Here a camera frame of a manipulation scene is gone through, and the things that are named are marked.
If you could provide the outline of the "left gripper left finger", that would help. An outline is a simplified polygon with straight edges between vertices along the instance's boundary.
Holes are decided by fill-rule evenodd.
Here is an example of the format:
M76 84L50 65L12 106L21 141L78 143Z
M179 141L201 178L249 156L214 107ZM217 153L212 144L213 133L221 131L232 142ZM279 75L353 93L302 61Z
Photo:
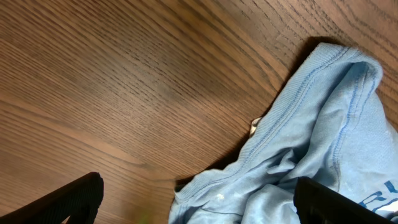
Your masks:
M1 223L94 224L104 197L104 181L90 172L1 217Z

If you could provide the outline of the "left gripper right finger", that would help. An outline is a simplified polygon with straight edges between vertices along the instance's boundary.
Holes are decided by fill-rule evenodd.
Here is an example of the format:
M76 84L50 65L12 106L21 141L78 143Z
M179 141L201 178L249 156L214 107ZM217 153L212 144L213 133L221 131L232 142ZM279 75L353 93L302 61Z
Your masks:
M308 177L298 178L294 206L301 224L393 224Z

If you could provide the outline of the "light blue printed t-shirt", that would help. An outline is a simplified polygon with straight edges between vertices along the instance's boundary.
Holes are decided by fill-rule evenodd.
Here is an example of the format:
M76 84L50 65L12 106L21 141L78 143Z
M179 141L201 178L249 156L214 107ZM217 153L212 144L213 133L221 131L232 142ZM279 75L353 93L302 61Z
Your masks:
M383 71L357 49L321 43L255 120L238 159L175 193L170 223L298 223L301 176L397 221L397 131L376 94Z

